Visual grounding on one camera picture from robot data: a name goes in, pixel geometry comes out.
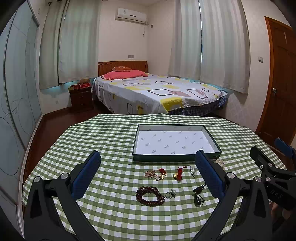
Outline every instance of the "gold pendant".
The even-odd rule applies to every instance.
[[[177,177],[178,177],[178,173],[175,173],[175,174],[173,175],[173,178],[174,178],[174,179],[177,179]]]

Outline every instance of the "blue gripper pad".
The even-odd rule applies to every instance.
[[[86,161],[87,163],[77,175],[72,184],[71,196],[75,200],[82,198],[85,194],[89,184],[91,183],[94,175],[101,165],[101,155],[99,152],[93,151]]]
[[[285,142],[283,142],[281,139],[276,138],[274,141],[274,145],[277,149],[279,149],[283,154],[285,154],[286,157],[292,158],[294,155],[294,152],[290,146],[288,146]]]
[[[195,154],[195,165],[199,170],[202,178],[207,184],[213,197],[218,198],[220,201],[225,196],[225,184],[219,178],[218,174],[214,168],[209,163],[208,159],[205,157],[203,151],[199,150]]]

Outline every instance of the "pillow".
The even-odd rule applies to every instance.
[[[115,71],[115,72],[130,72],[130,71],[132,71],[132,69],[129,68],[129,67],[125,67],[125,66],[117,66],[117,67],[114,67],[112,69],[112,71]]]
[[[136,69],[129,72],[111,71],[109,73],[102,75],[101,77],[104,78],[105,80],[121,80],[121,79],[135,78],[140,76],[148,77],[148,75],[145,74],[145,72],[139,71]]]

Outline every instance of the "wooden headboard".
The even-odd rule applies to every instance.
[[[148,64],[147,61],[107,61],[98,63],[98,76],[102,76],[108,72],[112,71],[112,68],[116,66],[126,66],[131,69],[137,69],[148,73]]]

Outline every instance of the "silver bolt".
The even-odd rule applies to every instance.
[[[235,175],[232,172],[227,173],[227,177],[233,179]]]
[[[261,182],[261,177],[255,177],[255,180],[257,181],[257,182]]]
[[[36,182],[36,183],[37,183],[37,182],[39,182],[39,181],[40,181],[40,179],[41,179],[40,177],[35,177],[35,178],[34,178],[34,182]]]
[[[66,179],[68,176],[69,174],[66,172],[60,175],[61,179]]]

